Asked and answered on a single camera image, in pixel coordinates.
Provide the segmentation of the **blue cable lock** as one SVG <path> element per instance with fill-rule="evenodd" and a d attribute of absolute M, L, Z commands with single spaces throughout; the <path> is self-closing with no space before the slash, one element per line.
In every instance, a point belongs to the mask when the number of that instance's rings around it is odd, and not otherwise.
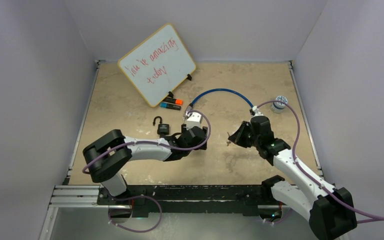
<path fill-rule="evenodd" d="M 254 105 L 252 104 L 252 102 L 247 98 L 245 97 L 243 94 L 235 91 L 235 90 L 232 90 L 232 89 L 227 89 L 227 88 L 214 88 L 214 89 L 210 89 L 210 90 L 207 90 L 207 91 L 204 91 L 203 93 L 200 93 L 198 96 L 196 96 L 193 101 L 187 105 L 184 113 L 183 113 L 183 120 L 186 120 L 189 116 L 189 113 L 194 109 L 194 105 L 195 103 L 200 99 L 202 98 L 203 96 L 207 95 L 207 94 L 210 94 L 210 93 L 213 93 L 213 92 L 227 92 L 227 93 L 232 93 L 236 96 L 239 96 L 241 99 L 245 100 L 245 102 L 252 108 Z"/>

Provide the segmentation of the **black padlock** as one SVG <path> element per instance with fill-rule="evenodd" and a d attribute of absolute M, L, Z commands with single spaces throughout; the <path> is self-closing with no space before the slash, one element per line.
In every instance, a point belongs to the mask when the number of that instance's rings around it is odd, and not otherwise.
<path fill-rule="evenodd" d="M 155 116 L 152 122 L 152 125 L 155 126 L 157 123 L 157 120 L 159 120 L 159 123 L 157 125 L 157 134 L 160 137 L 167 136 L 170 134 L 170 125 L 168 123 L 163 123 L 163 119 L 161 116 Z"/>

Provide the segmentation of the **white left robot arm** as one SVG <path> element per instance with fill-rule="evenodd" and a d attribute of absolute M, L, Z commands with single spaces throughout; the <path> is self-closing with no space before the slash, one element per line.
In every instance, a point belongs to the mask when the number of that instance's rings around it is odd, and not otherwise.
<path fill-rule="evenodd" d="M 193 150 L 206 150 L 210 135 L 210 126 L 194 126 L 183 130 L 179 136 L 173 134 L 158 139 L 133 138 L 114 129 L 83 149 L 86 166 L 82 173 L 90 175 L 94 183 L 104 186 L 110 199 L 122 205 L 129 199 L 127 182 L 119 174 L 126 163 L 138 160 L 177 161 Z"/>

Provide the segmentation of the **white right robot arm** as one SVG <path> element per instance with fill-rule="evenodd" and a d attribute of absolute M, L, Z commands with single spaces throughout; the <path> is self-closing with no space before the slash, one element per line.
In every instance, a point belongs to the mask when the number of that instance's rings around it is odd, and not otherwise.
<path fill-rule="evenodd" d="M 256 148 L 260 157 L 293 181 L 270 183 L 261 189 L 260 196 L 268 204 L 277 200 L 288 205 L 308 221 L 319 240 L 334 240 L 357 227 L 356 214 L 338 202 L 353 206 L 351 193 L 344 187 L 337 189 L 301 160 L 293 159 L 291 147 L 274 136 L 266 116 L 256 115 L 243 121 L 228 141 L 243 148 Z"/>

